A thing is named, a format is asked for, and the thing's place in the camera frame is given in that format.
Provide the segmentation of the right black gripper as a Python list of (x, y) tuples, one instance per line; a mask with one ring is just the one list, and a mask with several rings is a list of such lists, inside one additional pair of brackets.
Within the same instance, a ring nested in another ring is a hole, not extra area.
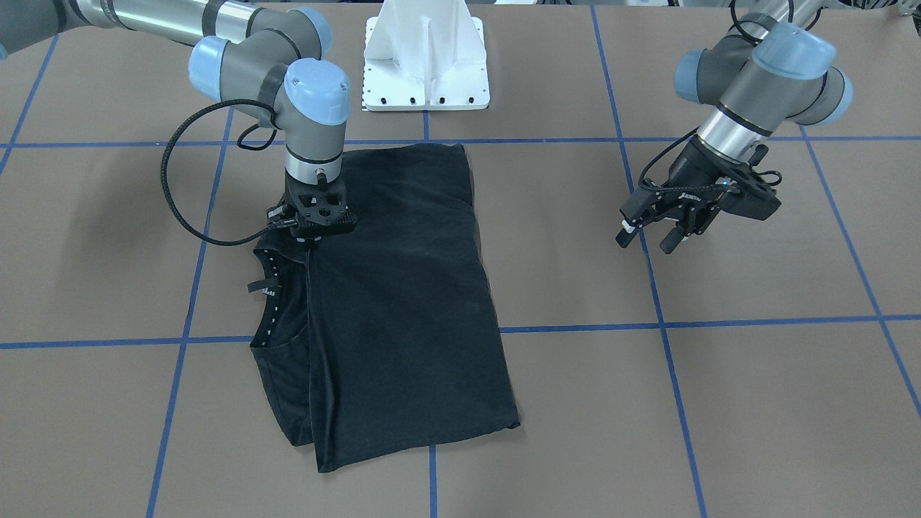
[(272, 227), (286, 227), (293, 237), (325, 237), (350, 233), (358, 218), (348, 206), (348, 190), (341, 177), (302, 183), (285, 177), (285, 193), (278, 206), (268, 209)]

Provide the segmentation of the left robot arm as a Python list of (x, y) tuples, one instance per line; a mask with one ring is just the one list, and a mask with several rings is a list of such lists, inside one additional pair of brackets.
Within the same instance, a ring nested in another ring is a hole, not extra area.
[(674, 142), (680, 152), (658, 183), (643, 170), (620, 207), (622, 248), (662, 220), (673, 227), (661, 242), (672, 253), (722, 213), (763, 221), (781, 206), (777, 171), (758, 173), (767, 141), (783, 122), (815, 127), (848, 110), (854, 86), (833, 65), (838, 51), (811, 29), (827, 1), (757, 1), (712, 48), (682, 56), (676, 94), (712, 111)]

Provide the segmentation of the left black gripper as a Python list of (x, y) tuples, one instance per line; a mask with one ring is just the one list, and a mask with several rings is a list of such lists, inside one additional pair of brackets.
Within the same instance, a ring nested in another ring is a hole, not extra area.
[[(681, 143), (685, 146), (668, 169), (668, 179), (655, 183), (648, 171)], [(635, 190), (621, 206), (622, 229), (615, 242), (625, 249), (641, 227), (668, 219), (674, 227), (661, 240), (659, 249), (670, 255), (684, 240), (704, 233), (720, 210), (717, 201), (730, 183), (720, 173), (720, 162), (729, 161), (705, 150), (699, 137), (680, 137), (668, 145), (644, 166)]]

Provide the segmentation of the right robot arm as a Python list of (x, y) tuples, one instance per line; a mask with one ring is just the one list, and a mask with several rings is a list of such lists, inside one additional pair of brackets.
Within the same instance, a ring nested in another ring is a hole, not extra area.
[(285, 135), (285, 193), (267, 213), (267, 230), (316, 240), (355, 229), (340, 174), (350, 82), (326, 60), (332, 30), (315, 9), (286, 12), (240, 1), (4, 1), (2, 56), (76, 27), (129, 30), (191, 46), (191, 85), (213, 103), (188, 118), (165, 145), (160, 181), (172, 200), (168, 161), (195, 121), (224, 107), (240, 109), (255, 128)]

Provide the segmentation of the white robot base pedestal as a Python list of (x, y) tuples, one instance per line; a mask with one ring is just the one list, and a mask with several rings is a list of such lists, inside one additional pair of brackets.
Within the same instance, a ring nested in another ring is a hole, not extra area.
[(385, 1), (366, 20), (362, 105), (476, 111), (491, 102), (481, 19), (464, 1)]

